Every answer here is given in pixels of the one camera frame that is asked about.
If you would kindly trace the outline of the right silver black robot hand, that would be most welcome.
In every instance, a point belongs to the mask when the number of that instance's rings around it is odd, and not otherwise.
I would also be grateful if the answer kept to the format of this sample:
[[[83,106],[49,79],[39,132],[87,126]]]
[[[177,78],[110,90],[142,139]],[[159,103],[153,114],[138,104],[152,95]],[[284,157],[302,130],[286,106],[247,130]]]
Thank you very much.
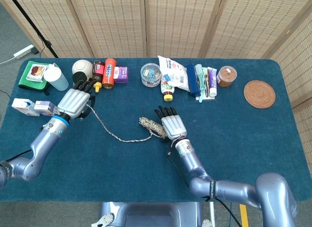
[[[178,115],[177,111],[173,107],[159,106],[154,112],[161,120],[167,138],[174,141],[178,138],[186,138],[187,129]]]

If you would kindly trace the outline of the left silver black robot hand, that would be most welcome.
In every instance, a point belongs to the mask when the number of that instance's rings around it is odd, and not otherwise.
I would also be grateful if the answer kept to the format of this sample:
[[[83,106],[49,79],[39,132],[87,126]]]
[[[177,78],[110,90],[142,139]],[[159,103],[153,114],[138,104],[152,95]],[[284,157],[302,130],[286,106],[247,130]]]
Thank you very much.
[[[96,97],[91,94],[95,83],[96,81],[78,81],[73,88],[66,92],[57,105],[56,115],[66,121],[86,118],[95,105]]]

